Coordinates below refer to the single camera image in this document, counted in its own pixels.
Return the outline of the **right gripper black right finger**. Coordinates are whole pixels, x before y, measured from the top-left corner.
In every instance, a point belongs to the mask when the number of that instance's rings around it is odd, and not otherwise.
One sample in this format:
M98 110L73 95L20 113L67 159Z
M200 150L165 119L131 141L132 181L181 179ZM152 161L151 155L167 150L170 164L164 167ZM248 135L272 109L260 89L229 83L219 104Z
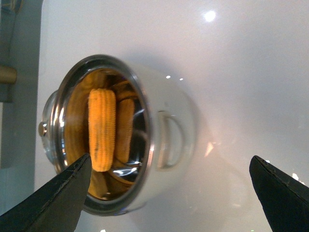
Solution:
M254 191L274 232L309 230L309 188L259 156L249 172Z

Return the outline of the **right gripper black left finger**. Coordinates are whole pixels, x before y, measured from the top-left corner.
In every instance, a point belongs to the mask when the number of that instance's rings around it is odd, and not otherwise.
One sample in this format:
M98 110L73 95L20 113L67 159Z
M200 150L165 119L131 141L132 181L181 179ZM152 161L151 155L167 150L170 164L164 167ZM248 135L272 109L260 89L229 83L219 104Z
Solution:
M84 154L24 201L1 215L2 232L73 232L83 208L91 176Z

